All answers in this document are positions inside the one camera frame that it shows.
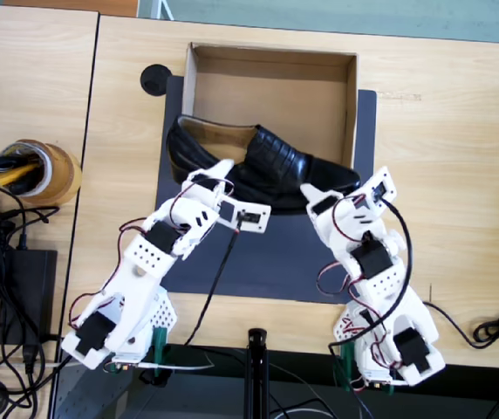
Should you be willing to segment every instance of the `black power adapter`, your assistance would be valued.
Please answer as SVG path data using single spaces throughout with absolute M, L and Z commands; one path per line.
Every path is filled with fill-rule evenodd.
M 11 250 L 5 257 L 7 279 L 5 287 L 12 303 L 30 323 L 26 322 L 24 340 L 20 317 L 11 306 L 2 303 L 0 312 L 0 345 L 37 345 L 49 339 L 51 309 L 56 282 L 57 251 Z

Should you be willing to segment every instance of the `robotic arm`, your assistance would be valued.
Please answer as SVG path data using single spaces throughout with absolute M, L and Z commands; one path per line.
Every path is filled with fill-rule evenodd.
M 397 189 L 387 168 L 382 168 L 349 196 L 322 192 L 310 184 L 301 190 L 319 238 L 347 272 L 345 286 L 352 301 L 333 328 L 335 339 L 344 341 L 387 313 L 405 284 L 399 252 L 406 244 L 397 231 L 387 231 L 380 218 L 387 208 L 384 201 L 392 202 Z M 433 346 L 438 338 L 427 308 L 408 286 L 389 317 L 356 340 L 354 358 L 366 385 L 413 386 L 445 367 Z M 403 380 L 396 380 L 394 372 Z
M 224 160 L 189 174 L 181 193 L 163 203 L 142 224 L 116 272 L 73 321 L 62 348 L 90 369 L 108 355 L 113 362 L 138 364 L 146 356 L 156 327 L 168 332 L 177 316 L 161 287 L 178 258 L 185 260 L 220 223 L 231 229 L 263 233 L 270 207 L 229 197 L 226 175 L 234 162 Z M 221 218 L 221 205 L 232 205 L 232 217 Z
M 232 161 L 197 170 L 181 185 L 180 194 L 163 203 L 143 222 L 140 234 L 126 248 L 116 272 L 72 321 L 74 330 L 62 348 L 90 369 L 113 354 L 112 362 L 136 365 L 151 346 L 156 327 L 174 327 L 177 316 L 161 287 L 162 278 L 178 258 L 185 260 L 217 224 L 263 233 L 270 207 L 243 203 L 229 196 L 226 175 Z M 360 333 L 393 306 L 403 288 L 406 268 L 399 252 L 406 245 L 380 216 L 396 188 L 386 168 L 349 196 L 322 192 L 310 184 L 301 190 L 306 209 L 321 241 L 345 268 L 352 297 L 333 332 L 337 341 Z M 230 219 L 221 206 L 233 207 Z M 359 293 L 353 294 L 352 288 Z M 354 357 L 365 383 L 415 385 L 444 368 L 433 347 L 438 339 L 434 322 L 412 288 L 393 313 L 357 339 Z M 396 380 L 393 372 L 403 380 Z

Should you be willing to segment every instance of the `wooden table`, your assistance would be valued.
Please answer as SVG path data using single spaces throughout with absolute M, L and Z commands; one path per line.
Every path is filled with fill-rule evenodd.
M 113 270 L 118 226 L 154 210 L 165 99 L 146 94 L 140 74 L 159 63 L 182 75 L 191 41 L 357 52 L 360 88 L 379 95 L 375 165 L 389 166 L 413 236 L 414 289 L 467 331 L 499 317 L 499 45 L 121 17 L 99 24 L 67 309 Z M 171 341 L 179 343 L 205 296 L 171 299 L 180 318 Z M 194 343 L 244 347 L 259 326 L 270 349 L 326 353 L 341 310 L 216 296 Z M 499 342 L 475 351 L 434 318 L 447 363 L 499 367 Z
M 0 7 L 0 150 L 27 138 L 57 144 L 82 155 L 98 14 L 84 11 Z M 75 199 L 49 224 L 28 230 L 30 249 L 58 251 L 51 332 L 58 333 L 70 259 Z M 2 209 L 15 208 L 2 200 Z M 53 360 L 55 342 L 44 345 Z M 19 362 L 20 353 L 15 357 Z M 0 379 L 17 380 L 0 367 Z M 39 393 L 38 417 L 46 417 L 50 386 Z M 17 409 L 11 417 L 29 417 Z

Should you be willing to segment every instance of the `black mat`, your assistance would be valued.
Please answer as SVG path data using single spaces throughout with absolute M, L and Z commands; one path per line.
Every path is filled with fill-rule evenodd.
M 180 192 L 180 185 L 172 180 L 165 144 L 168 129 L 181 113 L 182 88 L 182 77 L 168 78 L 157 207 Z M 376 107 L 376 92 L 360 90 L 354 161 L 363 180 L 373 174 Z M 231 235 L 232 230 L 217 224 L 186 261 L 176 262 L 162 286 L 171 292 L 207 294 Z M 315 285 L 318 271 L 332 260 L 333 255 L 319 240 L 308 216 L 272 216 L 264 234 L 240 234 L 216 293 L 345 302 L 346 296 L 327 297 Z M 325 281 L 322 278 L 322 285 L 336 290 L 344 277 L 342 269 L 333 270 L 325 275 Z

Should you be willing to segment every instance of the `pen holder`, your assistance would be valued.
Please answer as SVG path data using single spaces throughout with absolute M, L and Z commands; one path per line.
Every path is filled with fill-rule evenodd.
M 70 201 L 79 190 L 81 167 L 74 155 L 53 144 L 35 140 L 19 140 L 9 145 L 0 156 L 37 155 L 42 162 L 42 180 L 19 197 L 31 205 L 61 205 Z

